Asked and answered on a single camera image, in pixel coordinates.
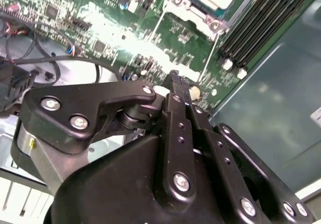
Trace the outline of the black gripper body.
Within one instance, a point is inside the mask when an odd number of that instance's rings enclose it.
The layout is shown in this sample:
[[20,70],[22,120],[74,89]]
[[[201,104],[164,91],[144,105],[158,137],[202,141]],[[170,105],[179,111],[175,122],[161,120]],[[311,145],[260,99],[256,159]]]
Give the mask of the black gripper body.
[[191,141],[142,137],[60,186],[45,223],[241,223],[219,175]]

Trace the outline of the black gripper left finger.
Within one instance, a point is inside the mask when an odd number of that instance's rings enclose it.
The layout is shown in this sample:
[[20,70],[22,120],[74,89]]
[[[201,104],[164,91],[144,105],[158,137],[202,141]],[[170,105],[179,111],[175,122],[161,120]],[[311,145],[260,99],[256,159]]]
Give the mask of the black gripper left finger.
[[15,141],[29,159],[20,166],[37,172],[55,197],[77,170],[142,137],[192,144],[179,78],[171,72],[161,87],[136,80],[28,91]]

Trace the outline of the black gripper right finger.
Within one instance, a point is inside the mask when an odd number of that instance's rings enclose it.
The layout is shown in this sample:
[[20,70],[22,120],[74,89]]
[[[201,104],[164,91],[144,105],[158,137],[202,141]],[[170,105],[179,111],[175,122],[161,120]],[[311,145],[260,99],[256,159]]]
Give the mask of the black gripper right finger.
[[225,223],[313,223],[294,192],[226,124],[211,126],[192,103],[190,82],[180,77],[196,148],[201,152]]

